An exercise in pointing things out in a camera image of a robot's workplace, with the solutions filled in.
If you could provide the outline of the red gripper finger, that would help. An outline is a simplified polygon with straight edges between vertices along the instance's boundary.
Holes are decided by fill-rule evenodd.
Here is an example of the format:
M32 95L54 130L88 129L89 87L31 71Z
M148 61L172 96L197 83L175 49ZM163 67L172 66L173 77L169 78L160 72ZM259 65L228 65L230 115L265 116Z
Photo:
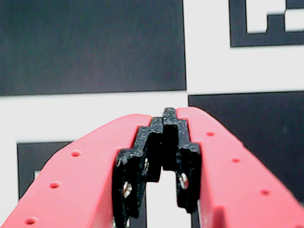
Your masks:
M8 216L5 228L125 227L138 217L160 117L131 114L56 152Z
M166 108L178 206L202 228L301 228L304 209L243 143L208 113Z

